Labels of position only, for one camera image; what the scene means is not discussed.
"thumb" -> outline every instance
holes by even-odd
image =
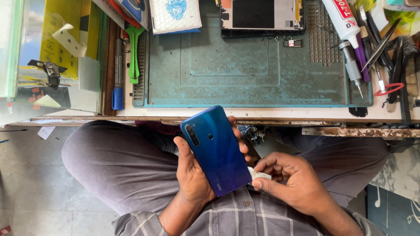
[[[173,142],[177,145],[178,155],[178,169],[189,171],[193,166],[193,155],[188,143],[181,137],[175,137]]]
[[[254,186],[254,189],[259,191],[264,190],[267,193],[282,199],[282,196],[287,192],[287,186],[283,185],[279,182],[270,180],[268,178],[256,178],[252,181],[252,186]]]

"screwdriver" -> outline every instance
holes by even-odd
[[[354,82],[354,84],[359,89],[360,95],[363,98],[362,94],[362,75],[360,74],[359,68],[357,67],[357,62],[354,59],[354,49],[349,48],[351,46],[349,41],[344,41],[339,45],[339,50],[344,52],[344,65],[346,66],[347,73],[349,74],[350,80]]]

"hand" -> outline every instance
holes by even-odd
[[[283,200],[306,215],[320,215],[331,207],[338,207],[323,186],[312,166],[302,157],[273,152],[262,158],[254,167],[273,177],[256,178],[255,190],[260,189]]]
[[[239,138],[241,132],[234,126],[235,118],[229,116],[228,120],[232,126],[235,137]],[[173,141],[178,146],[179,150],[178,170],[176,171],[176,178],[178,179],[180,188],[178,195],[186,201],[199,205],[203,204],[203,207],[204,204],[213,200],[216,195],[210,187],[210,184],[188,143],[181,137],[176,137]],[[238,144],[239,149],[244,153],[245,160],[251,160],[251,157],[247,155],[248,147],[245,143],[242,140],[239,140]]]

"glue tube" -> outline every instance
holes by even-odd
[[[360,32],[346,0],[322,0],[341,40],[348,40],[354,49],[359,47],[356,35]]]

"teal silicone mat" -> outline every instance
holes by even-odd
[[[304,5],[306,33],[292,36],[303,47],[283,47],[283,37],[222,39],[219,8],[211,1],[200,2],[200,33],[142,35],[133,106],[372,106],[372,83],[363,84],[362,99],[348,80],[322,2]]]

